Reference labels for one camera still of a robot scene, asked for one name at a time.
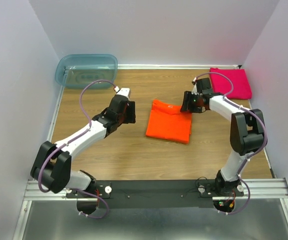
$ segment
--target transparent plastic container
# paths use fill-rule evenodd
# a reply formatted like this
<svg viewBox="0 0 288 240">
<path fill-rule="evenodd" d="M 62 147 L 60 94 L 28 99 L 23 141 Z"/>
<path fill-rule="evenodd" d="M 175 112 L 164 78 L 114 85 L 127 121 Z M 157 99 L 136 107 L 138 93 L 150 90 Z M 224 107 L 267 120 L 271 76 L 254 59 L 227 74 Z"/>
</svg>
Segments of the transparent plastic container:
<svg viewBox="0 0 288 240">
<path fill-rule="evenodd" d="M 110 54 L 73 54 L 62 58 L 57 66 L 56 82 L 69 89 L 83 89 L 95 80 L 114 82 L 117 59 Z M 89 89 L 106 89 L 112 85 L 100 82 Z"/>
</svg>

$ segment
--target wooden tabletop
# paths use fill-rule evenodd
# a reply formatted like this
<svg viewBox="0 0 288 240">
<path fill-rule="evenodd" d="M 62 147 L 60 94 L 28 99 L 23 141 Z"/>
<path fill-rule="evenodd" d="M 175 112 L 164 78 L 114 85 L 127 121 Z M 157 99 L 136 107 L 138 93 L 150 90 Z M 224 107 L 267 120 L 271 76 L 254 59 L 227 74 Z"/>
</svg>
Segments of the wooden tabletop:
<svg viewBox="0 0 288 240">
<path fill-rule="evenodd" d="M 230 123 L 216 112 L 194 114 L 189 144 L 146 137 L 152 101 L 181 105 L 184 91 L 191 91 L 193 78 L 206 69 L 118 70 L 115 83 L 131 89 L 136 102 L 136 123 L 123 124 L 114 133 L 81 153 L 73 170 L 84 170 L 98 180 L 213 179 L 227 161 L 231 146 Z M 53 134 L 53 142 L 70 136 L 88 122 L 79 107 L 81 90 L 65 89 Z M 109 105 L 114 92 L 92 89 L 83 105 L 92 117 Z M 246 100 L 235 100 L 249 107 Z M 261 152 L 251 159 L 243 177 L 271 178 Z"/>
</svg>

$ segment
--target white wall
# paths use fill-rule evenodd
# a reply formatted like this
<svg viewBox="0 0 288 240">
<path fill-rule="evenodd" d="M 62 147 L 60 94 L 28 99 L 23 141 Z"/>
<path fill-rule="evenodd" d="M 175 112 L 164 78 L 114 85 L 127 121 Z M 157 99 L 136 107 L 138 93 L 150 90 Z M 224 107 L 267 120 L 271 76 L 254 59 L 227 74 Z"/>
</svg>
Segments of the white wall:
<svg viewBox="0 0 288 240">
<path fill-rule="evenodd" d="M 242 64 L 278 0 L 30 0 L 59 58 Z"/>
<path fill-rule="evenodd" d="M 274 172 L 288 183 L 288 0 L 281 0 L 244 64 L 253 108 L 263 111 L 267 153 Z"/>
<path fill-rule="evenodd" d="M 0 240 L 12 239 L 59 87 L 58 57 L 28 0 L 0 1 Z"/>
</svg>

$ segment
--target folded towel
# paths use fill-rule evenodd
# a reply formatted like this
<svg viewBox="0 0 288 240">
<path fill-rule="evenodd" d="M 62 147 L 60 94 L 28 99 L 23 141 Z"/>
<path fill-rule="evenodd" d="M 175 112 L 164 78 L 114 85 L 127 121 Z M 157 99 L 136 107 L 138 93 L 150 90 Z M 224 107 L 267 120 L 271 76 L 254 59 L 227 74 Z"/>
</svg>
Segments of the folded towel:
<svg viewBox="0 0 288 240">
<path fill-rule="evenodd" d="M 234 85 L 232 93 L 227 95 L 229 99 L 251 99 L 252 91 L 248 83 L 244 69 L 218 69 L 211 68 L 210 72 L 220 73 L 228 77 Z M 225 94 L 230 91 L 230 83 L 220 75 L 209 75 L 215 93 Z"/>
<path fill-rule="evenodd" d="M 180 112 L 180 108 L 155 99 L 146 136 L 187 144 L 191 134 L 192 114 Z"/>
</svg>

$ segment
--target orange cloth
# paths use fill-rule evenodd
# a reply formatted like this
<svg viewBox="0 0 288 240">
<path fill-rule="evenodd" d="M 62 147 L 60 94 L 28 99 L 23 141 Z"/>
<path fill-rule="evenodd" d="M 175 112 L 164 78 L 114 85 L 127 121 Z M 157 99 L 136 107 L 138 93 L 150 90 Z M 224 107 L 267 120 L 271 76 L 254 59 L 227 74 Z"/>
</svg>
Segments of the orange cloth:
<svg viewBox="0 0 288 240">
<path fill-rule="evenodd" d="M 180 108 L 155 99 L 146 136 L 187 144 L 191 134 L 192 114 L 180 112 Z"/>
</svg>

